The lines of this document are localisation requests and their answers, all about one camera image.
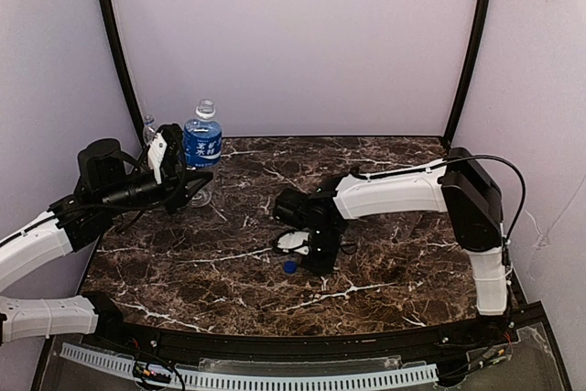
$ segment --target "water bottle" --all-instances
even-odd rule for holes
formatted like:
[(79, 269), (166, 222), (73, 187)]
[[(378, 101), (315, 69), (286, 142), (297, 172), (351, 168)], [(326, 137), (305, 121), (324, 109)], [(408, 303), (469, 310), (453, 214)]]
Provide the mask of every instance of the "water bottle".
[(153, 118), (153, 116), (150, 114), (145, 115), (143, 122), (145, 123), (145, 126), (143, 127), (143, 139), (145, 141), (145, 146), (150, 146), (150, 143), (153, 142), (153, 139), (155, 139), (158, 127), (155, 125), (155, 118)]
[(222, 128), (214, 120), (216, 110), (211, 100), (201, 100), (195, 118), (183, 128), (183, 148), (189, 168), (210, 171), (213, 179), (191, 200), (192, 206), (204, 206), (212, 199), (214, 181), (222, 153)]

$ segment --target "marble table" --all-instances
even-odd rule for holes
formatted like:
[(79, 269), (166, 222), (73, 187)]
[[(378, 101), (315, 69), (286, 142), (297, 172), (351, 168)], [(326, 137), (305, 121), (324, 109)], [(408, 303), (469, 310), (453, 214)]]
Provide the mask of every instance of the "marble table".
[(382, 171), (443, 154), (431, 137), (226, 139), (212, 203), (147, 212), (125, 234), (109, 232), (82, 291), (107, 293), (129, 322), (220, 334), (357, 334), (471, 318), (472, 270), (447, 214), (351, 222), (344, 240), (357, 252), (340, 253), (328, 277), (286, 274), (292, 256), (270, 247), (288, 229), (271, 217), (284, 188), (312, 191), (351, 167)]

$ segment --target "white arm segment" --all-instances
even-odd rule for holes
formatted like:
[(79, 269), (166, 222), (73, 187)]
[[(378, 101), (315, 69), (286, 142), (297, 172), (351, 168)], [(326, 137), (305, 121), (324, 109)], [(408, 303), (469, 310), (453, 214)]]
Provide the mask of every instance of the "white arm segment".
[[(443, 160), (434, 160), (414, 168), (425, 168), (440, 162)], [(442, 167), (382, 179), (365, 180), (347, 176), (336, 187), (337, 195), (333, 201), (347, 220), (384, 212), (445, 212), (446, 203), (438, 183), (438, 179), (445, 173), (446, 169)]]
[[(20, 231), (51, 215), (52, 212), (43, 212)], [(36, 268), (73, 252), (65, 231), (57, 223), (57, 219), (49, 220), (0, 247), (0, 292)]]
[(93, 333), (98, 315), (81, 296), (67, 299), (10, 299), (0, 297), (2, 342), (62, 333)]
[(478, 312), (483, 316), (502, 315), (507, 302), (503, 248), (494, 247), (485, 252), (467, 250), (466, 254), (472, 264)]

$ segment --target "lavender wall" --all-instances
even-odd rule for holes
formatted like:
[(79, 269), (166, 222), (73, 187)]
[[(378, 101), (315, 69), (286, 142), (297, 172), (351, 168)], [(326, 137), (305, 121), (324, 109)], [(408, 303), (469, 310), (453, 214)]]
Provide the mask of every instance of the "lavender wall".
[(142, 107), (228, 136), (439, 135), (475, 0), (114, 0)]
[[(586, 0), (491, 0), (456, 145), (514, 161), (528, 199), (512, 256), (586, 390)], [(510, 218), (515, 175), (490, 167)]]
[[(98, 0), (0, 0), (0, 236), (71, 192), (94, 139), (137, 149)], [(5, 296), (75, 292), (90, 249), (40, 268)], [(0, 390), (30, 388), (42, 339), (0, 347)]]

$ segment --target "black metal frame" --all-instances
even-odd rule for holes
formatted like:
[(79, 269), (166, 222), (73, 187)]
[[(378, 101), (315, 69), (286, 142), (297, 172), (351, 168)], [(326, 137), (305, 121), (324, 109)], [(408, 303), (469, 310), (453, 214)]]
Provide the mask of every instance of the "black metal frame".
[[(556, 359), (564, 389), (571, 390), (568, 373), (561, 359), (559, 347), (547, 315), (540, 302), (520, 306), (512, 316), (515, 328), (541, 323), (548, 336), (549, 346)], [(126, 353), (149, 361), (149, 354), (172, 363), (198, 365), (202, 359), (254, 362), (331, 362), (372, 359), (400, 354), (402, 363), (425, 361), (436, 364), (439, 372), (451, 371), (454, 364), (466, 364), (466, 353), (473, 347), (444, 343), (454, 334), (465, 333), (475, 320), (461, 320), (415, 330), (389, 331), (352, 336), (309, 336), (267, 338), (225, 336), (154, 329), (137, 324), (124, 324), (121, 333), (132, 335), (146, 355), (129, 348)], [(512, 331), (517, 341), (516, 332)], [(112, 350), (108, 342), (93, 335), (83, 336), (82, 342)], [(506, 343), (505, 337), (499, 343)]]
[(476, 0), (476, 10), (474, 11), (474, 20), (472, 21), (472, 31), (470, 33), (470, 40), (468, 41), (468, 49), (466, 50), (466, 58), (461, 68), (460, 82), (458, 83), (458, 90), (456, 97), (451, 107), (450, 118), (446, 131), (441, 138), (442, 144), (445, 147), (450, 147), (453, 141), (466, 97), (468, 96), (468, 89), (472, 80), (474, 72), (474, 65), (476, 64), (476, 57), (478, 56), (478, 49), (483, 37), (484, 21), (486, 20), (486, 12), (488, 11), (489, 0)]
[(128, 113), (130, 113), (136, 136), (138, 136), (138, 142), (140, 142), (141, 145), (144, 145), (143, 115), (140, 113), (135, 90), (132, 87), (132, 81), (130, 80), (130, 74), (128, 73), (128, 66), (126, 65), (125, 53), (122, 48), (122, 42), (120, 41), (120, 35), (118, 34), (118, 26), (116, 25), (112, 0), (100, 0), (100, 8), (102, 9), (103, 24), (106, 29), (108, 41), (110, 42), (112, 59), (114, 60), (114, 66), (116, 67), (116, 73), (118, 74), (118, 81), (120, 82), (120, 87), (122, 87), (122, 93), (125, 97), (126, 107), (128, 108)]
[[(474, 12), (474, 19), (472, 21), (472, 31), (470, 33), (468, 49), (466, 51), (466, 57), (464, 59), (464, 64), (461, 70), (458, 89), (451, 107), (450, 118), (448, 120), (446, 130), (443, 136), (439, 136), (441, 144), (446, 149), (449, 149), (451, 146), (451, 142), (454, 138), (454, 135), (456, 134), (458, 123), (460, 122), (464, 103), (466, 102), (468, 89), (470, 88), (470, 82), (472, 80), (472, 73), (474, 71), (474, 65), (476, 63), (476, 57), (478, 56), (478, 50), (483, 36), (484, 21), (486, 19), (486, 12), (488, 10), (488, 2), (489, 0), (476, 0), (476, 10)], [(136, 100), (136, 94), (130, 80), (130, 75), (128, 74), (128, 67), (126, 65), (125, 54), (122, 48), (120, 35), (118, 33), (118, 26), (116, 25), (112, 0), (100, 0), (100, 7), (102, 9), (103, 23), (108, 35), (108, 41), (110, 42), (110, 50), (112, 51), (114, 65), (116, 67), (118, 79), (125, 97), (126, 107), (128, 108), (128, 113), (130, 113), (138, 140), (141, 144), (143, 144), (143, 115), (140, 112), (138, 101)]]

